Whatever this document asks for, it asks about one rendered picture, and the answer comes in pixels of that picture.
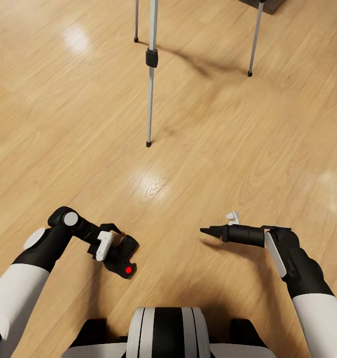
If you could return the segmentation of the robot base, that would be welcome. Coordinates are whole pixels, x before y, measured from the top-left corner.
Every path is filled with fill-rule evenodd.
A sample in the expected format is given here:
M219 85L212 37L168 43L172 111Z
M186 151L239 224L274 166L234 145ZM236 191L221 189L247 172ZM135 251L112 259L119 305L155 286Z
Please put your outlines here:
M211 358L276 358L250 320L232 319L229 334L230 344L209 337ZM89 319L60 358L126 358L127 336L120 336L117 343L106 344L106 339L106 320Z

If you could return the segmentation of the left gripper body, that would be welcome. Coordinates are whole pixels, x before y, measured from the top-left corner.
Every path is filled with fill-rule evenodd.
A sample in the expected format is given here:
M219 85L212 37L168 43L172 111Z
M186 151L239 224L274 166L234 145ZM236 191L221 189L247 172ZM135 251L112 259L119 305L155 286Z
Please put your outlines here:
M98 239L100 231L110 232L111 228L112 225L110 223L101 224L100 227L95 224L92 224L92 230L83 239L81 239L90 244L87 253L90 253L91 255L96 255L96 252L101 244L101 240Z

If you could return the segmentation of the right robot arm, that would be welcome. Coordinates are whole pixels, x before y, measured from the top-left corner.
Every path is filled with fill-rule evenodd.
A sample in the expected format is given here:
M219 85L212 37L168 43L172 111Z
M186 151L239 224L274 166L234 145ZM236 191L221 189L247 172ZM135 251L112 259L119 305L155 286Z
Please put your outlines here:
M210 226L200 232L264 248L265 243L296 310L311 358L337 358L337 299L319 264L299 246L291 228L240 225L237 211L226 215L224 226ZM265 231L267 230L267 231Z

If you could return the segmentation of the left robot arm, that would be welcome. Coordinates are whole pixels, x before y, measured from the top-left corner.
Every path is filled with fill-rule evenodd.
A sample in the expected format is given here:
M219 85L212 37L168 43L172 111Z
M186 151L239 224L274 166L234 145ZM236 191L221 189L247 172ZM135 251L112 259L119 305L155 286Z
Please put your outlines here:
M51 228L35 231L24 244L25 251L0 277L0 358L10 358L16 349L49 273L72 236L90 244L87 253L92 259L107 261L110 230L121 234L114 223L98 227L67 206L55 210L47 223Z

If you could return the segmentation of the robot trunk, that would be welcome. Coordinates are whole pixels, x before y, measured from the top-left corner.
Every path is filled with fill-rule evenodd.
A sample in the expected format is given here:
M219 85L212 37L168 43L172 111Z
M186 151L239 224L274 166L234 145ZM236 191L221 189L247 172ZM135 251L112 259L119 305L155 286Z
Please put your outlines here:
M138 307L132 316L126 358L211 358L199 307Z

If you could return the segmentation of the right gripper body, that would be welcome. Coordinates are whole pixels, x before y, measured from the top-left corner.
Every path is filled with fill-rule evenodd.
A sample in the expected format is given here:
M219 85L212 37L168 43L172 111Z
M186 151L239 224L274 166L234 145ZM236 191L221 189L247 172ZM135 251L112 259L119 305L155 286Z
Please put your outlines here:
M231 241L250 245L249 231L250 226L225 224L224 227L222 227L223 242Z

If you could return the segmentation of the camera tripod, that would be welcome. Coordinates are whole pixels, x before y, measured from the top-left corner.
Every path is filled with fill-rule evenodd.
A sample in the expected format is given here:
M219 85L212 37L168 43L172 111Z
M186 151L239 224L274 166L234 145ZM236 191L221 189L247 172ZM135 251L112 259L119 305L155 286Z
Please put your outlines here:
M250 68L248 71L249 77L252 76L252 65L256 50L257 38L261 22L261 15L263 3L266 0L259 0L259 9L256 23L256 30L253 42L253 49L251 55ZM135 37L134 41L138 41L138 4L139 0L135 0ZM146 51L146 64L149 66L149 96L148 96L148 128L146 146L151 146L151 120L152 120L152 102L153 102L153 83L154 83L154 68L158 65L158 50L156 49L156 34L157 34L157 16L158 16L158 0L151 0L150 4L150 41L149 47Z

